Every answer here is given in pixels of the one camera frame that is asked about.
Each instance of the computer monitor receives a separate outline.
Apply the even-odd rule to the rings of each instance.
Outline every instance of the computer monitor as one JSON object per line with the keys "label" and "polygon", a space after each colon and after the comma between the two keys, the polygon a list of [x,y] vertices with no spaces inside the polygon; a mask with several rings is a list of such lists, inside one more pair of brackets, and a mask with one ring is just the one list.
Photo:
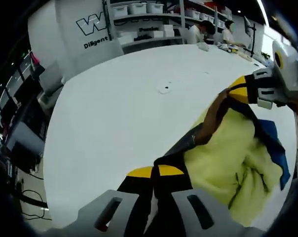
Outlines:
{"label": "computer monitor", "polygon": [[249,20],[244,16],[243,17],[244,19],[244,30],[246,32],[246,34],[251,37],[251,32],[250,32],[250,29],[251,29],[251,23],[249,22]]}

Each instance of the printed logo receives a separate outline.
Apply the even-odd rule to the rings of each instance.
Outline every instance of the printed logo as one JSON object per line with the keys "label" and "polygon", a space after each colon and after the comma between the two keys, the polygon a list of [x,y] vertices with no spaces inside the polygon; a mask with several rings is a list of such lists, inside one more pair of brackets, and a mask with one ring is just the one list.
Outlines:
{"label": "printed logo", "polygon": [[99,15],[93,14],[89,15],[87,19],[82,18],[77,20],[76,24],[79,26],[85,36],[93,34],[95,29],[97,31],[102,31],[107,28],[104,12],[102,11]]}
{"label": "printed logo", "polygon": [[106,36],[104,38],[101,38],[101,39],[98,39],[98,40],[95,40],[95,41],[91,41],[89,43],[85,43],[84,48],[87,49],[88,47],[97,46],[99,43],[105,42],[107,40],[109,40],[109,38]]}

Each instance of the white shirt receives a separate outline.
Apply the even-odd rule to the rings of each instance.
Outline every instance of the white shirt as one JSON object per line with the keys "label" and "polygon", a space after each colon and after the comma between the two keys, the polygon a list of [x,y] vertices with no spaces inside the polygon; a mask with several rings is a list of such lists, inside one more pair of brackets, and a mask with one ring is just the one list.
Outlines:
{"label": "white shirt", "polygon": [[223,39],[230,42],[234,42],[233,35],[228,29],[223,30]]}
{"label": "white shirt", "polygon": [[188,30],[187,43],[196,44],[198,42],[204,42],[204,35],[200,33],[199,28],[196,25],[193,25]]}

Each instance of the yellow stripe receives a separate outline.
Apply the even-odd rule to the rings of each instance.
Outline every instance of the yellow stripe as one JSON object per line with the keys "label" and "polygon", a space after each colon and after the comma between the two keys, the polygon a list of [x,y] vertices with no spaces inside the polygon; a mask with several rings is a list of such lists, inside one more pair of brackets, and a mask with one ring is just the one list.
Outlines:
{"label": "yellow stripe", "polygon": [[161,164],[161,165],[158,165],[158,167],[159,167],[160,176],[184,174],[182,171],[175,168],[174,166]]}
{"label": "yellow stripe", "polygon": [[277,56],[279,57],[279,62],[280,62],[280,65],[278,65],[279,68],[283,69],[283,60],[282,60],[281,54],[279,52],[275,52],[275,54],[277,54]]}
{"label": "yellow stripe", "polygon": [[152,166],[147,166],[143,168],[134,169],[129,172],[127,176],[140,177],[140,178],[150,178],[151,177]]}
{"label": "yellow stripe", "polygon": [[[233,87],[235,85],[238,85],[238,84],[242,84],[242,83],[245,83],[246,82],[246,79],[244,76],[242,77],[239,77],[230,87]],[[249,103],[249,100],[248,100],[248,92],[247,92],[247,88],[246,87],[242,87],[242,88],[238,88],[236,90],[233,90],[229,93],[229,95],[242,102],[242,103],[245,103],[245,104],[248,104]]]}

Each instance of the small white object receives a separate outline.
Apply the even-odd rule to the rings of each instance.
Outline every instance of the small white object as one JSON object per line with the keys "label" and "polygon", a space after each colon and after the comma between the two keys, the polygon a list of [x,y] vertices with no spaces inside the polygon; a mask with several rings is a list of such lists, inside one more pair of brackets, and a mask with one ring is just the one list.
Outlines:
{"label": "small white object", "polygon": [[173,25],[162,25],[159,27],[160,31],[172,31],[173,30]]}
{"label": "small white object", "polygon": [[140,3],[132,3],[129,5],[129,13],[132,15],[140,15],[147,13],[147,3],[140,2]]}
{"label": "small white object", "polygon": [[186,10],[185,15],[194,19],[199,19],[200,12],[194,10]]}
{"label": "small white object", "polygon": [[163,38],[164,32],[163,31],[151,31],[149,35],[153,38]]}
{"label": "small white object", "polygon": [[113,13],[114,13],[114,18],[127,16],[128,15],[127,5],[113,7]]}
{"label": "small white object", "polygon": [[174,37],[174,30],[164,31],[164,37]]}
{"label": "small white object", "polygon": [[218,27],[224,29],[224,22],[222,20],[218,20]]}
{"label": "small white object", "polygon": [[257,104],[258,104],[259,107],[262,107],[262,108],[265,108],[265,109],[268,109],[268,110],[271,110],[272,107],[273,107],[273,103],[272,102],[265,101],[265,100],[260,100],[260,99],[258,99]]}
{"label": "small white object", "polygon": [[232,11],[229,8],[222,10],[222,14],[227,17],[227,19],[232,20]]}
{"label": "small white object", "polygon": [[123,36],[131,36],[133,39],[138,37],[138,32],[137,31],[120,31],[118,32],[118,37],[123,37]]}
{"label": "small white object", "polygon": [[215,18],[213,16],[209,16],[208,17],[208,21],[210,21],[211,23],[214,23]]}
{"label": "small white object", "polygon": [[203,21],[208,21],[208,19],[209,19],[209,15],[207,15],[205,13],[201,13],[199,17]]}
{"label": "small white object", "polygon": [[208,46],[208,44],[205,43],[205,42],[197,43],[197,46],[198,46],[199,49],[202,49],[202,50],[204,50],[204,51],[206,51],[206,52],[209,51],[209,46]]}
{"label": "small white object", "polygon": [[147,3],[147,13],[163,13],[163,4]]}
{"label": "small white object", "polygon": [[120,45],[134,42],[134,38],[132,38],[131,35],[118,37],[117,39],[118,39]]}

